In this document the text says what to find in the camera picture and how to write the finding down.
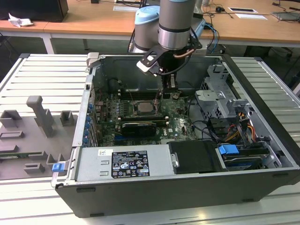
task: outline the black plastic cover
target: black plastic cover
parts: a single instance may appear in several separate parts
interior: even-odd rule
[[[169,142],[171,154],[177,154],[176,174],[220,172],[221,166],[212,141]]]

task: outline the warning label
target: warning label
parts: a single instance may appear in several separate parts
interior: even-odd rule
[[[112,153],[112,177],[150,176],[147,151],[126,151]]]

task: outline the black cable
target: black cable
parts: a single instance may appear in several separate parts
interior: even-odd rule
[[[188,58],[185,60],[185,62],[180,67],[178,67],[177,69],[175,69],[173,71],[170,71],[170,72],[166,72],[166,73],[157,73],[157,75],[159,75],[159,76],[166,76],[166,75],[171,75],[173,73],[176,73],[177,71],[181,70],[189,62],[189,60],[191,59],[191,57],[192,57],[192,54],[190,54],[188,56]]]
[[[232,15],[230,15],[228,12],[226,12],[225,8],[224,8],[221,4],[215,4],[215,3],[213,3],[213,2],[212,2],[212,4],[214,4],[216,7],[217,7],[217,6],[221,6],[221,7],[223,8],[224,12],[225,12],[226,14],[228,14],[228,15],[230,16],[230,18],[234,19],[234,17],[233,17]]]
[[[300,56],[295,60],[295,62],[292,64],[292,66],[288,69],[288,71],[286,72],[285,76],[282,78],[283,81],[285,81],[285,78],[287,77],[287,75],[290,73],[291,69],[296,65],[297,61],[300,59]]]
[[[213,11],[209,11],[209,12],[205,12],[204,14],[208,14],[208,13],[210,13],[210,14],[212,14],[212,15],[226,15],[226,14],[230,15],[230,14],[237,14],[237,13],[212,13],[212,12],[213,12]],[[238,13],[238,14],[254,15],[254,14],[252,14],[252,13]],[[272,15],[272,13],[270,13],[270,14],[255,14],[255,15]]]
[[[190,118],[190,116],[189,116],[189,111],[190,111],[190,108],[191,108],[192,101],[193,101],[195,98],[196,98],[195,96],[192,97],[192,98],[190,99],[190,101],[189,101],[189,104],[188,104],[188,108],[187,108],[187,117],[188,117],[188,120],[191,122],[191,124],[193,124],[193,126],[194,126],[195,129],[197,129],[197,130],[199,130],[199,131],[205,133],[206,135],[210,136],[211,138],[213,138],[213,137],[211,136],[210,133],[204,131],[203,129],[197,127],[197,126],[194,124],[195,122],[200,121],[200,120],[196,120],[196,121],[194,121],[194,122],[191,121],[191,118]]]
[[[197,34],[196,34],[196,32],[194,31],[193,28],[191,28],[191,31],[192,31],[192,33],[193,33],[195,39],[196,39],[196,43],[195,43],[195,46],[194,46],[194,49],[196,50],[197,47],[199,46],[199,43],[200,43],[200,42],[199,42],[199,39],[198,39],[198,37],[197,37]]]
[[[129,43],[128,43],[128,46],[127,46],[127,52],[129,52],[129,47],[130,47],[130,44],[133,41],[134,37],[135,37],[135,28],[133,29],[133,32],[131,34],[131,37],[130,37],[130,40],[129,40]]]
[[[0,33],[0,35],[4,37],[4,39],[6,40],[6,42],[9,43],[10,47],[11,47],[11,48],[14,50],[14,52],[19,56],[19,55],[20,55],[19,52],[18,52],[18,51],[13,47],[13,45],[8,41],[8,39],[6,38],[6,36],[2,35],[1,33]]]

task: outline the silver robot arm segment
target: silver robot arm segment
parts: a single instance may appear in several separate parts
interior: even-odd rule
[[[200,45],[197,36],[205,20],[195,34],[191,29],[195,4],[196,0],[162,0],[160,7],[144,7],[137,11],[133,52],[146,53],[137,63],[140,70],[155,76],[176,76],[186,64],[185,58],[190,59]]]

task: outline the desk leg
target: desk leg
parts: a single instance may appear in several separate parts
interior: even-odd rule
[[[41,38],[44,41],[47,53],[48,54],[56,54],[56,50],[52,44],[51,35],[44,33],[43,35],[41,35]]]
[[[87,39],[82,39],[83,40],[83,46],[85,50],[89,50],[89,46],[88,46],[88,40]]]

